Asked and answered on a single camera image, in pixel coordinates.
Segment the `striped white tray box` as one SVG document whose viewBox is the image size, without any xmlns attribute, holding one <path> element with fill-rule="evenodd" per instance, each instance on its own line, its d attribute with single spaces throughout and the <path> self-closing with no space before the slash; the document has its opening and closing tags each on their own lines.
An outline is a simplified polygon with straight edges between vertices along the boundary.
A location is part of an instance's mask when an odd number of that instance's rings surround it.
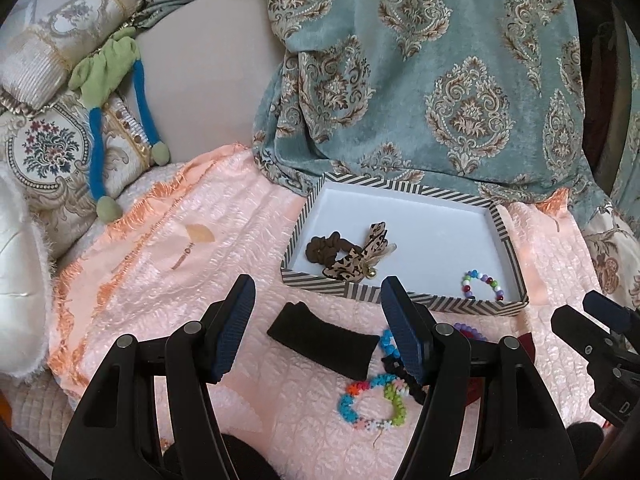
<svg viewBox="0 0 640 480">
<path fill-rule="evenodd" d="M 378 222 L 386 223 L 397 249 L 376 266 L 374 278 L 332 280 L 307 260 L 314 236 L 337 231 L 362 246 Z M 492 200 L 378 177 L 325 174 L 299 213 L 280 270 L 285 285 L 365 302 L 378 302 L 384 278 L 396 276 L 415 302 L 439 312 L 509 316 L 529 303 Z"/>
</svg>

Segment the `leopard print hair bow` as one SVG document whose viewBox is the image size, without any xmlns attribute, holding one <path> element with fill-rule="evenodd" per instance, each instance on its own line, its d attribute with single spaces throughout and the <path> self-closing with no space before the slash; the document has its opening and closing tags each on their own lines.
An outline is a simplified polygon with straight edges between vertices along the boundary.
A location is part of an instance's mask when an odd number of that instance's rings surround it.
<svg viewBox="0 0 640 480">
<path fill-rule="evenodd" d="M 376 275 L 376 266 L 397 249 L 387 239 L 385 222 L 370 225 L 366 241 L 360 249 L 350 248 L 344 257 L 326 266 L 322 274 L 332 280 L 360 283 Z"/>
</svg>

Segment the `pink textured blanket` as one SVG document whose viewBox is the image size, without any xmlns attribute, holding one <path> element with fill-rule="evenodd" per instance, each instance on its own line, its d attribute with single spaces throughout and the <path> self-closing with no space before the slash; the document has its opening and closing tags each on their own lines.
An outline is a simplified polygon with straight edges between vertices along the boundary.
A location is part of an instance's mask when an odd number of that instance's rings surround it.
<svg viewBox="0 0 640 480">
<path fill-rule="evenodd" d="M 167 336 L 252 277 L 256 304 L 232 370 L 209 389 L 220 429 L 283 479 L 389 479 L 420 406 L 378 387 L 356 396 L 364 428 L 338 402 L 354 383 L 320 362 L 333 353 L 369 377 L 384 370 L 378 304 L 288 286 L 280 264 L 304 200 L 269 182 L 247 148 L 229 145 L 154 168 L 119 196 L 124 215 L 95 223 L 64 256 L 54 288 L 48 363 L 70 400 L 119 335 Z"/>
</svg>

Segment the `embroidered cream cushion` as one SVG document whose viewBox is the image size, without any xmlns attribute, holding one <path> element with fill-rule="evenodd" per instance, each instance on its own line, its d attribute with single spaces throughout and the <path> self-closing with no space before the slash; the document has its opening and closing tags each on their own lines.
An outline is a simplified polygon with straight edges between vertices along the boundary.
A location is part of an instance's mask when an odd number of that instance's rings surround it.
<svg viewBox="0 0 640 480">
<path fill-rule="evenodd" d="M 116 198 L 152 166 L 151 144 L 118 96 L 102 108 L 102 139 L 103 182 Z M 89 112 L 73 92 L 32 118 L 8 110 L 1 115 L 1 159 L 43 226 L 55 259 L 96 220 L 88 183 L 91 151 Z"/>
</svg>

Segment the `brown scrunchie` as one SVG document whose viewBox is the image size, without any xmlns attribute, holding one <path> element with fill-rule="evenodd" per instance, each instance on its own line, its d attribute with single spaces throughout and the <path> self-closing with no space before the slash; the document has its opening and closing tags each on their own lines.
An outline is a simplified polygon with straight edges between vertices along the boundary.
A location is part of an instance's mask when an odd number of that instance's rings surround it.
<svg viewBox="0 0 640 480">
<path fill-rule="evenodd" d="M 306 246 L 305 256 L 311 263 L 332 266 L 338 254 L 347 255 L 352 250 L 361 252 L 361 247 L 346 240 L 340 232 L 334 231 L 329 236 L 314 236 Z"/>
</svg>

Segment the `cylindrical brocade bolster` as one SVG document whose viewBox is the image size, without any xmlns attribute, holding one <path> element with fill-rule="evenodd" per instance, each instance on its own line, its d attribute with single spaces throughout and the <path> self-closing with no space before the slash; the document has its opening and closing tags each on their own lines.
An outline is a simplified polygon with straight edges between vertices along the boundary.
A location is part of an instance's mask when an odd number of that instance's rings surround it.
<svg viewBox="0 0 640 480">
<path fill-rule="evenodd" d="M 102 46 L 143 0 L 68 0 L 1 50 L 1 106 L 32 115 L 66 86 L 75 66 Z"/>
</svg>

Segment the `teal damask patterned fabric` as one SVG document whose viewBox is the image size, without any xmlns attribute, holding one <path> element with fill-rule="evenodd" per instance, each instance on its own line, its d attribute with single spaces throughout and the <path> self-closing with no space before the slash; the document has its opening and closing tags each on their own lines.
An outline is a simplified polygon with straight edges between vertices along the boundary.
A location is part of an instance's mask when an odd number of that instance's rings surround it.
<svg viewBox="0 0 640 480">
<path fill-rule="evenodd" d="M 194 0 L 146 0 L 142 29 Z M 570 189 L 579 221 L 613 205 L 639 219 L 639 128 L 612 185 L 582 149 L 586 103 L 573 0 L 266 0 L 282 62 L 253 153 L 307 194 L 362 174 L 500 202 Z"/>
</svg>

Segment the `red velvet hair bow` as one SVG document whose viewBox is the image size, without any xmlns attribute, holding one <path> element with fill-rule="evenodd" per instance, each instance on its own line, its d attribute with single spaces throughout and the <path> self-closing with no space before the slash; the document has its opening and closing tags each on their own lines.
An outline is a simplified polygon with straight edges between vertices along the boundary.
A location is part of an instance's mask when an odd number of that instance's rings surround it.
<svg viewBox="0 0 640 480">
<path fill-rule="evenodd" d="M 468 330 L 462 330 L 463 335 L 469 340 L 486 341 L 481 334 L 473 335 Z M 529 361 L 535 363 L 536 348 L 531 333 L 518 336 L 518 341 L 528 355 Z M 466 390 L 466 405 L 471 405 L 483 395 L 484 382 L 480 377 L 470 377 L 468 380 L 468 390 Z"/>
</svg>

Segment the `white fluffy pillow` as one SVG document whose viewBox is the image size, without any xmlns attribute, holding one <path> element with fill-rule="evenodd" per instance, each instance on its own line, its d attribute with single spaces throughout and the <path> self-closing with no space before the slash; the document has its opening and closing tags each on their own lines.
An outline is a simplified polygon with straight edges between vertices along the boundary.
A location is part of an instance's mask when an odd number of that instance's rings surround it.
<svg viewBox="0 0 640 480">
<path fill-rule="evenodd" d="M 25 197 L 1 165 L 1 373 L 17 379 L 46 362 L 52 273 L 43 232 Z"/>
</svg>

